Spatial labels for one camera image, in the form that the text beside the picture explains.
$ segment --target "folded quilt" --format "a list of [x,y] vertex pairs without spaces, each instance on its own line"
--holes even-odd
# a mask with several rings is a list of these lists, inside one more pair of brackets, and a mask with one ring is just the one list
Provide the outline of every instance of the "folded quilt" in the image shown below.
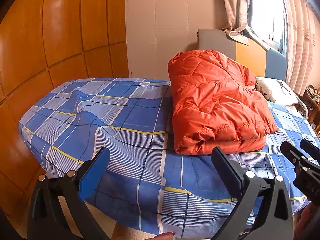
[[260,150],[277,131],[255,75],[214,50],[177,54],[168,64],[174,148],[206,155],[215,146],[226,153]]

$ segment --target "curtain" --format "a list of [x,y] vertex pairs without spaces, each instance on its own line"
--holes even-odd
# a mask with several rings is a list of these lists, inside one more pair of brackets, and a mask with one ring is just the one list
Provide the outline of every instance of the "curtain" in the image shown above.
[[223,30],[233,40],[249,45],[248,38],[240,33],[247,26],[249,0],[224,0],[224,3],[228,25]]
[[305,0],[284,0],[288,23],[286,83],[299,95],[309,85],[315,52],[315,15]]

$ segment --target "fitted sheet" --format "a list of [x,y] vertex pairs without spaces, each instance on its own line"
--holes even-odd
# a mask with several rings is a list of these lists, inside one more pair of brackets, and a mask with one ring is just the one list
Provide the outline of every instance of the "fitted sheet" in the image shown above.
[[[228,157],[260,177],[282,175],[292,212],[297,212],[308,201],[292,183],[293,165],[280,153],[280,144],[287,140],[300,149],[302,138],[320,143],[297,111],[268,105],[278,131],[267,136],[263,150]],[[19,131],[52,177],[77,170],[106,146],[110,164],[86,201],[119,223],[153,234],[211,238],[236,200],[230,199],[210,156],[174,153],[171,117],[167,81],[83,79],[66,82],[38,101],[20,120]],[[259,205],[258,199],[248,227]]]

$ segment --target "pillow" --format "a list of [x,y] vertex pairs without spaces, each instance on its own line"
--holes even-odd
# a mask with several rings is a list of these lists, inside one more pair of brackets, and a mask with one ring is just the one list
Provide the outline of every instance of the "pillow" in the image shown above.
[[281,106],[298,104],[295,93],[282,80],[256,77],[256,89],[263,94],[266,100]]

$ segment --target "finger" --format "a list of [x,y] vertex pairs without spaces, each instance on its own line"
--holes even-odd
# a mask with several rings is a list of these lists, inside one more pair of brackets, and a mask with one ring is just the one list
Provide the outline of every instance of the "finger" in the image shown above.
[[154,238],[150,238],[147,240],[173,240],[173,237],[176,233],[175,232],[166,232],[160,235],[155,236]]

